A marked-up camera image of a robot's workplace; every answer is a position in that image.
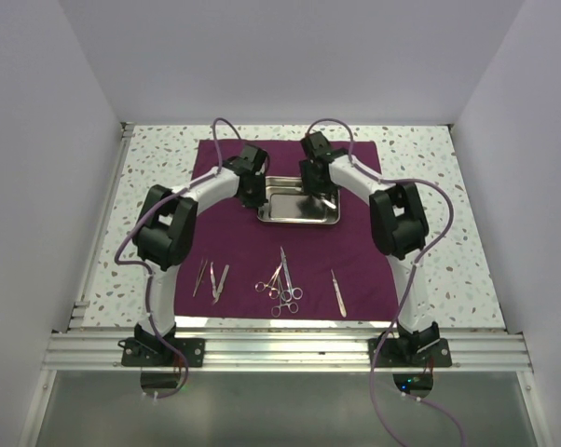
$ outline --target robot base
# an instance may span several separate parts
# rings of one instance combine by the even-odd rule
[[[450,349],[445,338],[440,338],[438,325],[432,325],[413,333],[400,324],[397,327],[399,337],[387,338],[377,357],[376,368],[424,368],[432,360],[433,367],[448,368],[452,366]],[[370,362],[382,336],[367,341]]]
[[[175,338],[173,327],[163,338],[183,353],[187,366],[201,368],[204,361],[206,340],[203,338]],[[130,367],[168,367],[173,366],[173,354],[154,335],[142,329],[138,324],[134,336],[121,340],[118,346],[123,348],[121,366]]]
[[[448,341],[441,338],[437,343],[413,355],[404,355],[398,346],[398,338],[387,338],[377,356],[376,368],[424,368],[433,359],[434,368],[449,368],[452,366]],[[370,363],[374,359],[378,338],[367,341]]]

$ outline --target white wall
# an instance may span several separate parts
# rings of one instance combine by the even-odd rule
[[[0,446],[67,321],[120,126],[56,0],[0,0]]]
[[[561,0],[526,0],[455,126],[504,317],[561,445]]]
[[[454,122],[522,0],[61,0],[141,123]]]

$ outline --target glass panel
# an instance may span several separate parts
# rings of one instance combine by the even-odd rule
[[[470,445],[537,445],[515,373],[440,372],[429,399]],[[390,425],[414,446],[459,445],[445,416],[377,375]],[[142,397],[137,372],[60,372],[39,446],[397,445],[376,419],[363,373],[194,372],[177,396]]]

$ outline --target speckled white tabletop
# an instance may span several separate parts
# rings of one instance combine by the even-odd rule
[[[300,140],[307,126],[239,126],[238,129],[246,140]],[[348,139],[340,127],[320,126],[319,129],[329,140]],[[456,216],[452,230],[424,261],[428,295],[438,324],[443,328],[504,329],[447,127],[353,126],[353,130],[357,140],[376,143],[382,171],[387,177],[430,180],[439,183],[453,199]],[[113,255],[136,221],[150,186],[188,182],[198,142],[211,137],[209,126],[135,127],[99,259],[87,288],[89,307],[83,327],[132,327],[141,317],[144,272],[140,267],[115,265]],[[221,126],[219,138],[233,138],[233,134]],[[445,224],[446,207],[431,190],[424,187],[419,190],[434,236]],[[135,247],[130,244],[124,257],[133,256]],[[262,325],[262,320],[231,318],[184,318],[184,322],[190,326],[219,328]],[[329,324],[361,327],[357,321]],[[319,327],[320,324],[279,320],[272,326]]]

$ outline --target surgical scissors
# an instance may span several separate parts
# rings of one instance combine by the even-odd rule
[[[265,283],[264,281],[256,282],[255,291],[265,291],[266,289],[270,289],[268,296],[272,299],[278,297],[281,291],[279,291],[278,288],[275,288],[273,286],[275,281],[279,277],[279,273],[281,272],[281,269],[282,269],[282,263],[280,263],[277,269],[274,271],[274,274],[272,275],[272,278],[270,278],[268,283]]]
[[[281,316],[281,311],[283,307],[289,309],[289,312],[296,314],[299,311],[299,305],[295,301],[284,301],[282,295],[286,292],[282,289],[282,282],[280,278],[277,278],[277,287],[279,288],[279,305],[273,305],[270,311],[273,318],[278,318]]]
[[[284,250],[280,247],[280,257],[282,268],[284,269],[284,277],[287,281],[287,289],[284,291],[279,291],[280,298],[285,303],[289,303],[291,300],[300,300],[303,297],[303,290],[300,287],[293,287],[291,282],[291,276],[289,275],[289,265],[287,264],[287,256],[284,254]]]

